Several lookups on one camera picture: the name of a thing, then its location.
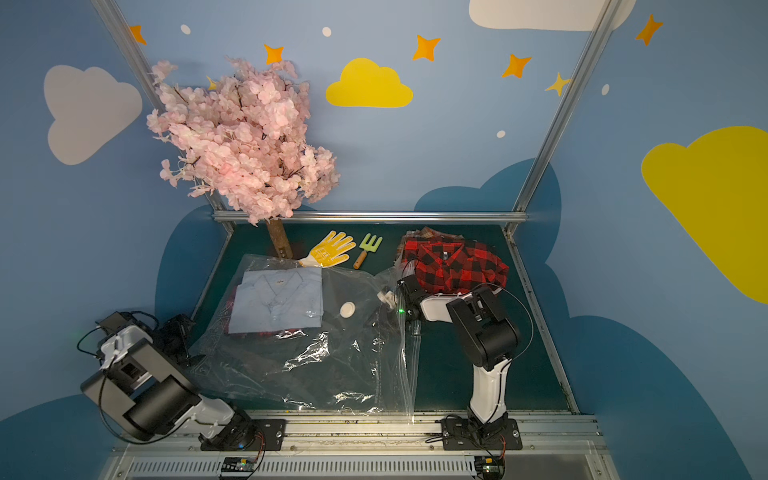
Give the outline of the red black checkered cloth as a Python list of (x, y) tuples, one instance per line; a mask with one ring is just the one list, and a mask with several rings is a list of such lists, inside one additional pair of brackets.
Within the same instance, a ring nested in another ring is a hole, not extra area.
[(485, 284), (505, 287), (509, 277), (509, 266), (474, 240), (407, 240), (402, 263), (429, 294), (467, 293)]

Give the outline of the red plaid shirt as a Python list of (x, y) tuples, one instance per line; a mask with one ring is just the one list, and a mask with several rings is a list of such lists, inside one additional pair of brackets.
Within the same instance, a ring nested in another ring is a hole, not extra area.
[(431, 239), (437, 239), (440, 241), (463, 241), (464, 237), (462, 235), (441, 232), (439, 230), (435, 230), (430, 227), (423, 227), (422, 229), (419, 229), (419, 230), (407, 231), (401, 238), (402, 241), (408, 241), (408, 240), (422, 241), (422, 240), (431, 240)]

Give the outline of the clear plastic vacuum bag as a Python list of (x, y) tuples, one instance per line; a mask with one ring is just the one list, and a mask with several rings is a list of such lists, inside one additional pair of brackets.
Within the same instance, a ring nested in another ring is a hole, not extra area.
[[(247, 271), (303, 267), (296, 260), (244, 256), (205, 332), (192, 345), (200, 360), (187, 375), (205, 394), (249, 409), (400, 414), (415, 410), (413, 362), (419, 343), (377, 298), (395, 293), (392, 269), (370, 274), (321, 268), (323, 317), (319, 328), (273, 333), (228, 332), (237, 286)], [(340, 307), (353, 302), (351, 318)]]

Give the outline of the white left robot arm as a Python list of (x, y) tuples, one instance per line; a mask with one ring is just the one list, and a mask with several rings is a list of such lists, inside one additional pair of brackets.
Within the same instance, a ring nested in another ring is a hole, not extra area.
[(149, 444), (175, 433), (196, 434), (211, 449), (216, 437), (242, 421), (182, 372), (200, 360), (187, 347), (193, 326), (184, 314), (161, 323), (142, 311), (115, 312), (96, 323), (104, 338), (91, 355), (100, 367), (80, 389), (112, 435)]

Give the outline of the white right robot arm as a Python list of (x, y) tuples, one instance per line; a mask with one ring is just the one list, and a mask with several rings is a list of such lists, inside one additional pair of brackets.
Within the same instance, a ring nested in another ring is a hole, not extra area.
[(473, 392), (468, 415), (475, 429), (488, 435), (502, 429), (508, 414), (505, 403), (508, 369), (522, 335), (497, 293), (482, 284), (467, 293), (430, 294), (415, 276), (396, 282), (398, 312), (407, 320), (453, 326), (462, 351), (473, 365)]

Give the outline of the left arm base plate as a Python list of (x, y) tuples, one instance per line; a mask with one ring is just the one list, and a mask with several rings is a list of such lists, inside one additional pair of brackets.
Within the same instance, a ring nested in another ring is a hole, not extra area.
[(280, 451), (285, 438), (285, 419), (235, 418), (211, 438), (200, 434), (203, 451)]

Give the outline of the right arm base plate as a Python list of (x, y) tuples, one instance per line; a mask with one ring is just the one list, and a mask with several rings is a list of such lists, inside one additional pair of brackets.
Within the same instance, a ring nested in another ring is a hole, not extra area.
[(503, 416), (481, 426), (474, 419), (449, 415), (439, 421), (446, 451), (523, 449), (522, 434), (514, 419)]

